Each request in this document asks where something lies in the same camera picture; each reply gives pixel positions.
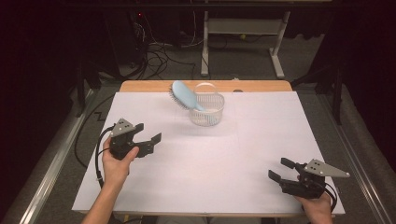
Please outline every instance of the white tabletop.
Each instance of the white tabletop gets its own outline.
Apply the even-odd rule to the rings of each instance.
[[[118,92],[104,129],[120,118],[145,124],[136,142],[162,133],[154,153],[135,159],[114,211],[140,215],[288,217],[301,205],[268,177],[280,164],[323,161],[296,92],[223,92],[220,124],[200,127],[167,92]],[[100,191],[92,155],[73,210],[88,211]],[[333,186],[332,179],[326,182]],[[334,214],[344,214],[338,202]]]

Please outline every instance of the person's left hand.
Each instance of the person's left hand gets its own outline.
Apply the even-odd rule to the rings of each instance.
[[[105,170],[105,186],[120,192],[129,174],[129,166],[139,152],[139,148],[132,148],[125,158],[119,161],[115,159],[110,153],[110,150],[108,150],[110,148],[110,141],[111,138],[108,137],[103,143],[103,149],[105,149],[105,151],[103,152],[102,162]]]

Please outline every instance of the basket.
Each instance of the basket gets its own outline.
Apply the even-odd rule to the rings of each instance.
[[[197,92],[197,89],[202,86],[210,86],[214,89],[214,91],[210,93]],[[191,109],[190,119],[192,123],[204,127],[209,127],[220,123],[224,108],[224,97],[218,93],[215,85],[207,82],[200,83],[195,86],[194,92],[196,93],[198,104],[201,105],[205,111]]]

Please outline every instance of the human hand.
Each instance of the human hand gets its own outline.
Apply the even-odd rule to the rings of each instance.
[[[103,143],[103,149],[110,148],[110,141],[111,138],[108,137]],[[138,147],[132,148],[122,161],[115,159],[108,149],[103,152],[102,163],[105,170],[105,187],[120,192],[129,174],[129,165],[138,152]]]
[[[305,199],[298,196],[294,198],[303,205],[306,216],[312,224],[332,224],[332,199],[326,192],[323,192],[318,199]]]

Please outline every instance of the light blue hairbrush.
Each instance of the light blue hairbrush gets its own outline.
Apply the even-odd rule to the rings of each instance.
[[[205,111],[205,109],[198,104],[195,92],[190,90],[182,81],[174,81],[171,85],[170,93],[181,107]]]

